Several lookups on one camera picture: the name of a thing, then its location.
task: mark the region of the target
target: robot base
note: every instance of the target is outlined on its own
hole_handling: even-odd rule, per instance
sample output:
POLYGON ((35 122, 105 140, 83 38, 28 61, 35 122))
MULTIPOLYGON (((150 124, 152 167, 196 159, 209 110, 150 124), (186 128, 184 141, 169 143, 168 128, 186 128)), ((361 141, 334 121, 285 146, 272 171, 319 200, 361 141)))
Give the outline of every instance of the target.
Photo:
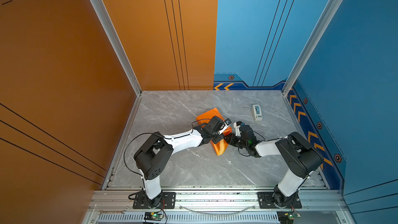
POLYGON ((134 198, 134 209, 162 208, 164 200, 164 209, 173 209, 176 202, 176 192, 162 192, 159 196, 149 201, 145 192, 137 192, 134 198))
POLYGON ((274 199, 275 192, 257 192, 258 203, 260 204, 260 208, 286 208, 290 209, 291 205, 294 208, 302 208, 301 202, 299 199, 299 195, 297 193, 293 194, 289 199, 285 202, 283 207, 277 206, 274 199))

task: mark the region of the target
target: gray marble surface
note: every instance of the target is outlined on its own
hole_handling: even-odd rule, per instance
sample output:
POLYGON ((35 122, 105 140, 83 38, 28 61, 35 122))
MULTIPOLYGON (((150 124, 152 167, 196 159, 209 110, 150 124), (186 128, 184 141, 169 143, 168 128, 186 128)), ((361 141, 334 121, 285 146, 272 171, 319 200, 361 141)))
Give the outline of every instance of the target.
MULTIPOLYGON (((266 139, 286 136, 296 131, 280 91, 144 91, 129 139, 143 132, 177 134, 192 128, 196 116, 217 108, 224 118, 250 125, 266 139), (250 108, 261 106, 263 121, 254 122, 250 108)), ((134 153, 149 137, 134 140, 126 152, 127 165, 138 171, 134 153)), ((287 171, 282 156, 244 157, 236 147, 227 147, 217 156, 210 144, 189 148, 174 154, 160 175, 162 186, 275 186, 287 171)), ((319 173, 304 185, 324 186, 319 173)), ((140 177, 120 159, 111 187, 142 187, 140 177)))

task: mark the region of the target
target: black mounting plate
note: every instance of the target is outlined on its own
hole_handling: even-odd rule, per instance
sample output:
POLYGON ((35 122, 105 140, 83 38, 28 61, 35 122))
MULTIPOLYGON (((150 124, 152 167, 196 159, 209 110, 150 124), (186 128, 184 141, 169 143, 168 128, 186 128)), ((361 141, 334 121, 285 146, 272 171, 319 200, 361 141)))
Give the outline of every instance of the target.
MULTIPOLYGON (((164 200, 164 209, 173 209, 176 203, 176 192, 163 192, 162 199, 164 200)), ((133 209, 151 209, 149 202, 145 197, 145 192, 137 192, 134 198, 133 209)))
MULTIPOLYGON (((274 194, 274 192, 257 192, 258 204, 260 204, 260 208, 284 209, 284 208, 277 207, 275 205, 275 203, 274 203, 275 200, 272 197, 273 194, 274 194)), ((296 194, 296 196, 293 199, 293 207, 297 208, 297 209, 302 208, 301 201, 300 201, 300 198, 299 198, 298 194, 296 194)))

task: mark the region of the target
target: orange cloth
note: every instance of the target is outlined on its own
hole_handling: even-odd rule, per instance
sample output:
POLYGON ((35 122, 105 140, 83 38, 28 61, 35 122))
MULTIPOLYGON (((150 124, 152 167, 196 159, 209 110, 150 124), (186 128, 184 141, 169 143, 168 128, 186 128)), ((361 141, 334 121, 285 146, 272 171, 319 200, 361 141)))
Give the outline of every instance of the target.
MULTIPOLYGON (((198 124, 202 124, 202 123, 208 123, 210 120, 208 119, 204 119, 204 118, 209 118, 211 119, 212 117, 217 116, 219 118, 221 118, 223 121, 225 120, 222 116, 221 113, 217 110, 217 108, 211 109, 210 111, 207 111, 201 115, 199 115, 198 117, 196 117, 196 120, 200 120, 203 119, 202 121, 198 121, 198 124)), ((232 132, 232 128, 228 127, 223 134, 224 135, 228 135, 232 132)), ((225 152, 225 149, 228 147, 227 142, 222 139, 220 140, 220 142, 218 142, 217 144, 214 144, 212 141, 210 141, 211 145, 213 146, 214 150, 216 151, 216 154, 219 156, 221 154, 223 154, 225 152)))

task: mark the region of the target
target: orange bag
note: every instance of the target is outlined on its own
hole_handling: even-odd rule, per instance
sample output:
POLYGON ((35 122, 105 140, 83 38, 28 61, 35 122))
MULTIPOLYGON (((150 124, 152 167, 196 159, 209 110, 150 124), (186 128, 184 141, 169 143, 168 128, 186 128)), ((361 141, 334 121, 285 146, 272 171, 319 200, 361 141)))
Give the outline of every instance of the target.
MULTIPOLYGON (((221 118, 223 121, 225 120, 222 116, 221 113, 218 111, 217 108, 211 109, 210 111, 207 111, 201 115, 199 115, 198 117, 196 117, 196 120, 200 120, 200 119, 204 119, 204 118, 209 118, 211 119, 212 117, 217 116, 219 118, 221 118)), ((202 124, 202 123, 208 123, 210 120, 208 119, 204 119, 202 121, 198 121, 198 124, 202 124)), ((232 128, 228 127, 223 134, 224 135, 228 135, 232 132, 232 128)), ((212 141, 210 141, 211 145, 213 146, 214 150, 216 151, 216 154, 219 156, 221 154, 223 154, 225 152, 225 149, 228 147, 227 142, 222 139, 220 140, 220 142, 218 142, 217 144, 214 144, 212 141)))

